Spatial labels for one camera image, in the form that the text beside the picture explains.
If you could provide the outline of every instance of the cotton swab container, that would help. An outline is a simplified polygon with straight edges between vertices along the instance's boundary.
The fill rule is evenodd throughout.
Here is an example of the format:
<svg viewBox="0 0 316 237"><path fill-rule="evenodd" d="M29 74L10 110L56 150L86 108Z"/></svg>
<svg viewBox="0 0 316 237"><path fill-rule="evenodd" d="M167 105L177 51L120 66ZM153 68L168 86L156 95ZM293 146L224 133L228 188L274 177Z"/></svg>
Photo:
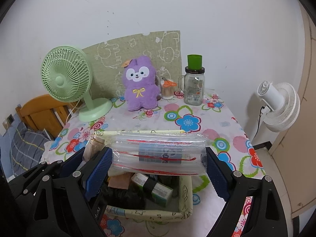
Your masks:
<svg viewBox="0 0 316 237"><path fill-rule="evenodd" d="M173 98L173 94L174 94L174 87L173 86L164 87L163 86L164 84L165 84L165 81L163 79L161 79L160 87L161 87L162 99L164 99L164 100L171 100Z"/></svg>

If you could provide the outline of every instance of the wooden chair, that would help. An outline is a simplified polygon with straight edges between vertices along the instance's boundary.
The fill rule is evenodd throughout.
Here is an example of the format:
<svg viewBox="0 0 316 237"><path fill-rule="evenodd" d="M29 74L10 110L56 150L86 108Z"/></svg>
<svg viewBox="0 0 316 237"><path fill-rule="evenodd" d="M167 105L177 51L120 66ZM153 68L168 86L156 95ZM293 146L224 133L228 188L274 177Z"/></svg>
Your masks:
<svg viewBox="0 0 316 237"><path fill-rule="evenodd" d="M16 107L16 113L20 119L34 131L44 130L44 128L56 138L63 130L60 120L66 124L67 116L69 115L68 109L73 109L77 103L64 103L55 100L49 94L33 98L28 101L23 107Z"/></svg>

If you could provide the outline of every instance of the white wall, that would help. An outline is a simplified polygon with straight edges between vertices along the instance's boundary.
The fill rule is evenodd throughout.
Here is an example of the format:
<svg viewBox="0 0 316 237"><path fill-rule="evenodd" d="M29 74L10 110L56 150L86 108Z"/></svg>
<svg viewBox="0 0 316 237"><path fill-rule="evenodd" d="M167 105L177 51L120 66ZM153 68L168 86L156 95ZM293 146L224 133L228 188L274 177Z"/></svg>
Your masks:
<svg viewBox="0 0 316 237"><path fill-rule="evenodd" d="M203 55L207 87L247 134L256 130L260 105L252 94L263 80L299 86L304 28L297 0L16 0L0 24L0 119L45 93L39 68L53 47L164 30L181 31L183 68L187 54ZM254 143L275 137L262 128Z"/></svg>

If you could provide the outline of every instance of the glass jar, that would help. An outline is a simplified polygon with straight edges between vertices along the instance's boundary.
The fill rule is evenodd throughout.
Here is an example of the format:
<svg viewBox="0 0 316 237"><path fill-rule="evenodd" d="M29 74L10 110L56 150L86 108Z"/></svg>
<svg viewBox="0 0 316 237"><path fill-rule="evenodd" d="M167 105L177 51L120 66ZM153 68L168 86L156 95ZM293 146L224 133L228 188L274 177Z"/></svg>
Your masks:
<svg viewBox="0 0 316 237"><path fill-rule="evenodd" d="M186 74L179 77L179 89L184 93L184 102L189 105L200 106L204 97L205 77L204 67L192 70L185 67Z"/></svg>

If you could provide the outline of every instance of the floral tablecloth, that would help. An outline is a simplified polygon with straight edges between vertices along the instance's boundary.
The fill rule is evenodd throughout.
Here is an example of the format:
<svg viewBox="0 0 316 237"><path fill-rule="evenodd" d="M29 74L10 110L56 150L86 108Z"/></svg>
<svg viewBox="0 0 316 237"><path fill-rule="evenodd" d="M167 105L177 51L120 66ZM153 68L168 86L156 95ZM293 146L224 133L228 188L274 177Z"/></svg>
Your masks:
<svg viewBox="0 0 316 237"><path fill-rule="evenodd" d="M265 172L255 150L225 102L214 90L206 90L201 106L184 103L183 94L174 93L172 100L160 100L153 110L128 111L124 97L111 99L113 108L104 117L83 123L77 114L65 125L42 161L66 160L84 147L94 131L114 130L179 130L203 133L213 140L213 151L232 170L247 177L261 179ZM101 227L107 236L206 236L216 222L224 200L219 198L207 175L193 176L193 213L181 222L148 222L104 215ZM245 201L234 237L241 235L251 205Z"/></svg>

